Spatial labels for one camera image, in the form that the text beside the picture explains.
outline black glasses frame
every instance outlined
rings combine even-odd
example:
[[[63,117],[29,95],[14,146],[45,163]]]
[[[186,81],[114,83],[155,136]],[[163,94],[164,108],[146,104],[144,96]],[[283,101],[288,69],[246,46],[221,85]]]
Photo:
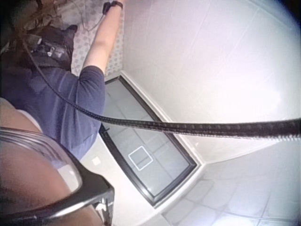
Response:
[[[40,226],[80,210],[86,206],[95,206],[97,203],[103,203],[106,205],[106,211],[103,212],[103,216],[106,216],[106,219],[102,220],[105,225],[111,225],[113,217],[114,188],[104,177],[87,170],[66,148],[54,139],[43,134],[0,127],[0,141],[14,143],[7,137],[25,137],[31,139],[31,141],[36,140],[37,142],[44,144],[45,141],[43,141],[43,139],[47,138],[52,140],[68,155],[74,166],[77,168],[79,175],[81,176],[82,183],[74,193],[60,201],[34,210],[1,216],[0,222],[2,226]]]

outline glass pane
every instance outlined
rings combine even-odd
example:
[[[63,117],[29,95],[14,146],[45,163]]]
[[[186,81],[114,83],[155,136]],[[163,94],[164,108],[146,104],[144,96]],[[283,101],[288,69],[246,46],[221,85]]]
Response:
[[[1,131],[1,215],[40,208],[81,186],[77,168],[54,140]]]
[[[106,85],[104,115],[112,118],[153,121],[119,81]],[[162,132],[103,124],[129,167],[154,196],[189,167],[189,163]]]

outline navy blue shirt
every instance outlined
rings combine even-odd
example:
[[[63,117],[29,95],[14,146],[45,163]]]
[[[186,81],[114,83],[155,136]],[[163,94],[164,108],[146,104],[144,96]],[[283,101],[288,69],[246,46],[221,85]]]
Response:
[[[64,97],[95,114],[103,114],[105,84],[98,67],[84,68],[79,77],[61,68],[49,67],[42,71]],[[2,68],[1,97],[16,109],[28,112],[45,135],[58,141],[78,159],[92,146],[101,126],[100,121],[61,100],[36,70]]]

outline black cable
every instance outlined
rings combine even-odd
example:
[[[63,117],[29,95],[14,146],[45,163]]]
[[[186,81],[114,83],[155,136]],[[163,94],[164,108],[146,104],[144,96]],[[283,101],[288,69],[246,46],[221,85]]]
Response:
[[[199,123],[167,123],[160,121],[139,121],[122,120],[101,116],[90,112],[77,104],[63,97],[48,81],[47,77],[34,60],[27,44],[22,40],[23,46],[32,60],[34,66],[41,74],[49,88],[63,101],[71,105],[83,114],[110,124],[148,129],[165,133],[177,133],[186,135],[198,135],[204,137],[229,137],[247,139],[297,139],[301,138],[301,119],[273,121],[273,122],[254,122],[254,123],[232,123],[232,124],[199,124]]]

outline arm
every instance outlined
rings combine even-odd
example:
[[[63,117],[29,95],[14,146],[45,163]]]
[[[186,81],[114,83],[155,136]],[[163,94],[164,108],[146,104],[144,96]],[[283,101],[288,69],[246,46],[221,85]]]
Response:
[[[88,52],[83,68],[96,66],[105,72],[110,53],[114,47],[119,29],[121,7],[111,7],[103,22],[98,26],[94,41]]]

